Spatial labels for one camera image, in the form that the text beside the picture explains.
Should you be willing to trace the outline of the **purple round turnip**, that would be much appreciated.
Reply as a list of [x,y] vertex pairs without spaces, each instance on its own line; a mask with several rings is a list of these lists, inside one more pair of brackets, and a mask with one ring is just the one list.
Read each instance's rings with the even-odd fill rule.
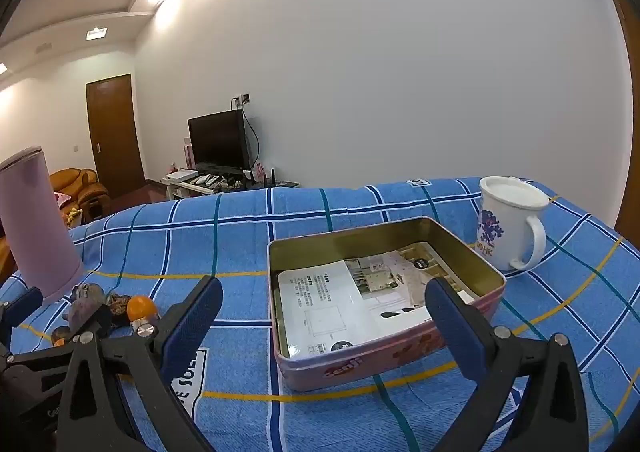
[[70,310],[64,314],[63,319],[68,323],[72,332],[77,332],[102,306],[102,302],[93,298],[79,298],[72,303]]

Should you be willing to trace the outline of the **brown dried mangosteen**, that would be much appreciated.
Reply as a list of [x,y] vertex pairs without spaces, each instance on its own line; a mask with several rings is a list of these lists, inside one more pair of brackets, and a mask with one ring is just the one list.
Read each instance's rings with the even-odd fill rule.
[[128,319],[127,306],[130,299],[131,297],[129,295],[121,295],[115,292],[111,292],[106,296],[106,304],[108,308],[110,308],[114,318],[121,318],[123,316],[125,319]]

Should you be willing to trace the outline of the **dark mangosteen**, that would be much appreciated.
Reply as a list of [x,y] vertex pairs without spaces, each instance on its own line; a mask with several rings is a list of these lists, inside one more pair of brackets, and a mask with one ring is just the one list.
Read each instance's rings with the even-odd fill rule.
[[70,328],[66,325],[55,328],[51,334],[51,340],[55,344],[60,339],[66,339],[70,336]]

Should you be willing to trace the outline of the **purple electric kettle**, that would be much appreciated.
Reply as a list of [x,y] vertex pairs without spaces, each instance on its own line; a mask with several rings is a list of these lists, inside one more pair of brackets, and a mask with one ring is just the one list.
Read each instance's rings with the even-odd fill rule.
[[32,146],[1,163],[1,224],[29,287],[46,305],[59,300],[84,274],[61,217],[43,150]]

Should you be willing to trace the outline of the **pink floral cushion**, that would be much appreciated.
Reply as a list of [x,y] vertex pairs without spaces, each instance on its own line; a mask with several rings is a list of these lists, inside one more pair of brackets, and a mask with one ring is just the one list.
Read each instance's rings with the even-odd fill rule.
[[74,201],[70,195],[58,191],[54,192],[54,196],[59,209],[63,209]]

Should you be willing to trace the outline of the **orange leather sofa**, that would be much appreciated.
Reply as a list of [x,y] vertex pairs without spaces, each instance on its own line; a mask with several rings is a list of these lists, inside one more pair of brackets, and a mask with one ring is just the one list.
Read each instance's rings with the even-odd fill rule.
[[49,179],[54,192],[68,194],[74,200],[60,209],[67,227],[88,224],[111,212],[110,194],[93,169],[66,168],[54,172]]

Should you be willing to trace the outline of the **blue plaid tablecloth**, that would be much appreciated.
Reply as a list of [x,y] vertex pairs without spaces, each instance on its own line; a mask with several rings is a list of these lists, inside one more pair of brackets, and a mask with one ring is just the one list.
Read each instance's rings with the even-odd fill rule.
[[1,290],[6,451],[634,451],[639,252],[541,183],[141,205]]

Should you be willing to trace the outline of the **white tv stand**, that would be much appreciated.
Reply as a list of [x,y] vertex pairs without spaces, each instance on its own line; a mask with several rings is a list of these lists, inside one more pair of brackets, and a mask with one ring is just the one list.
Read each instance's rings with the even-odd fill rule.
[[232,193],[268,188],[300,187],[298,182],[278,181],[274,172],[268,177],[256,178],[251,172],[242,175],[233,174],[198,174],[195,170],[177,170],[160,179],[165,187],[168,201],[193,198],[194,196],[214,195],[218,193]]

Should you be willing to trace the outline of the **pink box beside television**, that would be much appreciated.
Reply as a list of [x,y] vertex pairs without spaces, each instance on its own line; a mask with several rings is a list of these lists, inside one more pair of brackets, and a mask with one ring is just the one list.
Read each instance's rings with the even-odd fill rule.
[[186,168],[194,169],[194,156],[193,156],[193,148],[190,137],[186,137],[183,139],[183,153],[184,159],[186,160]]

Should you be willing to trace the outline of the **brown wooden door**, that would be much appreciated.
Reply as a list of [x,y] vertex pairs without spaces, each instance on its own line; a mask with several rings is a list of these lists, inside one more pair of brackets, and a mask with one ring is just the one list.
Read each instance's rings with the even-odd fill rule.
[[94,164],[111,198],[145,185],[134,121],[131,75],[88,82],[86,103]]

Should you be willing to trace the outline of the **black television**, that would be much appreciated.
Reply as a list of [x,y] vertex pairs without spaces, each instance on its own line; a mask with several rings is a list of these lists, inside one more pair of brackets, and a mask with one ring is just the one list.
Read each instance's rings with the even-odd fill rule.
[[193,117],[188,127],[195,164],[248,168],[250,156],[240,110]]

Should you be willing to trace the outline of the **white floral mug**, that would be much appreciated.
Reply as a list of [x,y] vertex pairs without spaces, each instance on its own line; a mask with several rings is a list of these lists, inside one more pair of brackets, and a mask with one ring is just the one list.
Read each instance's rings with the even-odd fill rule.
[[500,176],[481,178],[480,193],[477,251],[502,272],[536,267],[546,250],[540,214],[550,204],[548,195],[519,178]]

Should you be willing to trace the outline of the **paper leaflet in tin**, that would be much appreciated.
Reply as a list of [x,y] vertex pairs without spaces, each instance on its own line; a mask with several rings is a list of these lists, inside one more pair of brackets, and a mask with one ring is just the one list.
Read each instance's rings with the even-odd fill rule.
[[427,242],[281,272],[276,307],[284,354],[328,354],[431,321],[424,293],[435,278],[468,304],[478,298]]

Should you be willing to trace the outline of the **pink metal tin box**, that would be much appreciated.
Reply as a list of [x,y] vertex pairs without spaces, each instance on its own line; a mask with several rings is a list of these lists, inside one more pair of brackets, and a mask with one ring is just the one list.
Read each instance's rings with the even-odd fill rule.
[[268,246],[273,352],[311,391],[399,368],[444,344],[425,303],[442,278],[486,318],[503,274],[432,218],[282,238]]

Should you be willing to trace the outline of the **ceiling light panel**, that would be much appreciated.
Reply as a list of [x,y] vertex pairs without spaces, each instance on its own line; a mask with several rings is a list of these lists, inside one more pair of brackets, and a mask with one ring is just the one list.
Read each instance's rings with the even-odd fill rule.
[[86,34],[86,41],[92,42],[93,40],[102,39],[107,34],[106,27],[95,27],[93,30],[88,30]]

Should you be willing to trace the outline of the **wall power socket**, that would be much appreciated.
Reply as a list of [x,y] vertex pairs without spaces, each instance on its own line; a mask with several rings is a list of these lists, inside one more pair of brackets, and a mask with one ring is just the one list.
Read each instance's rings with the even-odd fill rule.
[[231,104],[234,108],[244,108],[245,105],[250,103],[250,95],[249,94],[240,94],[237,97],[234,97],[231,100]]

